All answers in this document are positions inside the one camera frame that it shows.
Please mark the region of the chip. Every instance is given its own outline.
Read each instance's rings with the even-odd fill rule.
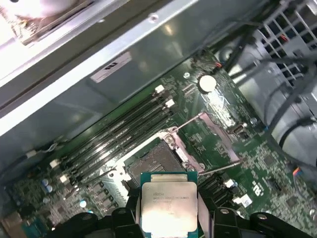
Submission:
[[[185,237],[197,229],[197,185],[146,182],[142,186],[142,230],[155,237]]]
[[[101,193],[97,195],[97,198],[100,201],[105,200],[106,197],[107,197],[107,194],[104,191],[102,191]]]
[[[96,186],[93,187],[93,192],[97,193],[100,191],[101,188],[102,188],[101,185],[98,183]]]
[[[286,204],[289,208],[293,208],[296,206],[297,204],[297,198],[296,197],[291,197],[289,199],[286,200]]]
[[[64,210],[63,207],[59,207],[59,208],[57,209],[57,211],[58,211],[59,214],[65,213],[65,210]]]
[[[144,172],[182,172],[185,171],[168,145],[162,141],[147,155],[132,163],[128,174],[140,185],[141,173]]]
[[[110,205],[111,205],[110,199],[107,199],[107,200],[103,201],[103,206],[104,206],[105,208],[107,208],[107,207],[110,206]]]
[[[265,158],[263,160],[264,160],[264,163],[266,164],[266,166],[268,166],[268,167],[273,165],[275,162],[275,159],[271,155],[265,156]]]

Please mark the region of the red wire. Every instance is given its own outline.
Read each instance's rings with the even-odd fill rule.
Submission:
[[[298,172],[300,171],[300,168],[297,168],[296,170],[294,170],[293,172],[293,176],[296,176],[298,174]]]
[[[288,40],[287,40],[287,37],[284,36],[284,35],[281,35],[281,38],[282,38],[284,41],[288,41]]]

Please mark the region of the green circuit board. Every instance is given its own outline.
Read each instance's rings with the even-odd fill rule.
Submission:
[[[100,163],[98,169],[92,170],[93,173],[87,174],[87,178],[83,180],[102,175],[124,154],[127,154],[129,149],[131,150],[133,146],[142,143],[156,132],[172,126],[180,126],[199,113],[206,112],[214,123],[227,132],[235,153],[242,161],[240,165],[225,171],[236,182],[238,192],[235,197],[248,197],[238,204],[241,216],[248,218],[255,212],[268,212],[306,233],[316,235],[317,224],[309,215],[310,210],[315,206],[313,204],[314,194],[303,181],[299,182],[304,197],[295,190],[292,173],[287,168],[287,161],[269,147],[264,137],[264,125],[228,74],[219,70],[214,75],[217,85],[215,90],[208,95],[202,94],[197,88],[198,79],[212,71],[215,68],[215,62],[215,58],[209,53],[200,59],[186,60],[43,161],[38,166],[38,170],[34,172],[34,176],[18,181],[11,187],[11,196],[15,197],[20,207],[27,203],[34,204],[34,211],[27,216],[29,218],[43,218],[41,211],[49,208],[51,211],[58,212],[59,207],[63,207],[64,214],[50,215],[50,218],[54,220],[54,225],[81,211],[93,209],[96,214],[105,215],[108,209],[103,206],[102,200],[97,199],[98,194],[104,189],[112,196],[112,205],[124,206],[127,199],[124,185],[111,181],[108,176],[99,178],[67,199],[64,199],[65,196],[74,187],[65,186],[60,181],[60,176],[74,173],[75,163],[85,165],[85,160],[96,156],[96,153],[99,155],[96,163],[102,161],[104,157],[101,152],[103,150],[95,152],[96,141],[100,140],[99,137],[97,138],[100,136],[100,132],[149,97],[159,85],[162,85],[168,91],[168,99],[172,98],[175,103],[173,112],[162,118],[159,118],[162,115],[158,114],[152,124],[150,124],[152,118],[147,119],[148,115],[144,114],[142,118],[147,120],[134,124],[138,125],[138,129],[125,130],[128,130],[129,133],[133,132],[134,143],[129,144],[127,150],[121,151],[111,160]],[[109,128],[116,130],[116,126],[113,125]],[[120,138],[116,140],[116,143],[119,145],[124,141],[122,135],[126,133],[125,131],[122,130],[121,134],[118,134]],[[184,126],[178,134],[186,145],[188,153],[203,164],[205,171],[230,163],[230,158],[224,150],[219,136],[215,135],[201,120],[194,120]],[[129,166],[129,163],[141,159],[157,144],[158,142],[151,143],[144,147],[127,159],[125,165]],[[49,167],[49,163],[54,160],[60,160],[62,164],[67,159],[73,161],[69,167],[64,169]],[[49,178],[55,184],[53,193],[47,194],[43,186],[38,185],[43,178]],[[104,187],[100,188],[98,192],[94,192],[93,187],[99,182],[103,182]],[[44,204],[43,197],[49,198],[50,201]],[[89,208],[78,207],[79,202],[84,198],[90,201]]]

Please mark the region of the ram slot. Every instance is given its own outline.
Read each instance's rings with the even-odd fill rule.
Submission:
[[[126,140],[130,136],[131,133],[133,133],[136,130],[139,130],[139,127],[142,126],[144,121],[150,120],[153,116],[156,116],[156,115],[160,114],[162,112],[162,107],[163,106],[158,106],[154,110],[154,114],[152,114],[153,112],[151,112],[150,114],[145,115],[145,117],[142,117],[141,119],[137,119],[128,128],[124,128],[119,133],[114,135],[113,138],[111,138],[107,142],[104,141],[101,144],[101,146],[103,145],[102,149],[98,149],[98,147],[94,148],[92,153],[88,155],[88,157],[84,160],[84,162],[80,163],[78,166],[76,166],[73,169],[73,173],[75,173],[76,171],[80,171],[81,169],[86,167],[91,161],[94,161],[97,158],[99,158],[100,156],[102,156],[102,154],[104,154],[106,151],[113,150],[114,147],[120,146],[120,141]]]
[[[163,107],[164,107],[164,104],[161,104],[156,106],[154,110],[160,109],[161,111]],[[116,139],[122,133],[127,133],[129,130],[131,130],[132,127],[136,126],[135,124],[137,122],[139,122],[141,119],[143,119],[149,114],[150,109],[153,110],[152,105],[148,105],[148,107],[144,108],[144,110],[142,110],[142,112],[139,112],[139,114],[135,116],[134,118],[126,120],[123,125],[110,130],[106,136],[94,142],[94,146],[86,149],[85,152],[83,152],[79,157],[76,158],[76,160],[67,161],[67,163],[65,163],[64,169],[65,170],[70,168],[74,169],[78,166],[78,163],[81,164],[82,160],[84,161],[89,160],[92,156],[103,151],[106,147],[108,148],[109,145],[107,144],[111,143],[114,139]]]
[[[137,114],[140,113],[140,110],[145,111],[148,108],[152,108],[154,104],[160,103],[163,98],[162,94],[156,94],[155,97],[153,95],[147,96],[145,99],[143,99],[141,102],[139,102],[137,105],[133,106],[131,109],[126,111],[124,114],[120,115],[115,120],[111,121],[109,124],[107,124],[101,131],[99,131],[97,134],[94,134],[90,138],[88,138],[84,143],[81,145],[75,147],[67,156],[67,159],[74,159],[76,158],[80,153],[85,152],[85,148],[93,146],[96,140],[102,138],[103,136],[107,136],[110,131],[109,129],[115,128],[116,125],[123,125],[126,122],[130,120],[130,118],[135,117]]]
[[[127,143],[123,146],[120,146],[120,150],[111,153],[106,158],[103,158],[102,160],[98,161],[96,164],[92,165],[87,171],[84,171],[82,174],[80,174],[75,181],[78,182],[81,179],[91,175],[93,172],[98,170],[101,166],[106,164],[111,159],[117,157],[117,156],[123,156],[125,153],[128,153],[130,150],[138,146],[139,143],[144,141],[146,138],[148,138],[151,134],[154,133],[154,131],[157,131],[159,128],[161,128],[162,123],[165,122],[170,117],[170,112],[167,113],[161,113],[160,117],[158,117],[158,120],[152,121],[152,123],[149,123],[149,125],[146,127],[146,130],[142,130],[139,133],[136,133],[133,137],[133,139],[130,139],[127,141]]]

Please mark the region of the metal grille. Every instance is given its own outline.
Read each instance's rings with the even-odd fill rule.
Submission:
[[[303,57],[317,48],[317,16],[306,4],[282,7],[259,31],[260,41],[272,58]],[[306,70],[297,64],[277,66],[292,86]]]

